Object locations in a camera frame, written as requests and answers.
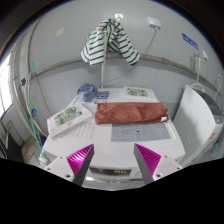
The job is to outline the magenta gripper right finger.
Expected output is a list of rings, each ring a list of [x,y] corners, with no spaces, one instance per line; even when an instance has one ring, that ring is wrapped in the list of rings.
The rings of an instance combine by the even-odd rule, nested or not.
[[[161,156],[137,143],[134,144],[134,155],[146,185],[182,169],[172,157]]]

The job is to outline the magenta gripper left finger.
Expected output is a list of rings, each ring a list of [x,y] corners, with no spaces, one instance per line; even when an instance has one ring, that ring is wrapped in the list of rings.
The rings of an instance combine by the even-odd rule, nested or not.
[[[93,155],[94,145],[90,144],[67,157],[57,157],[45,168],[45,171],[81,186]]]

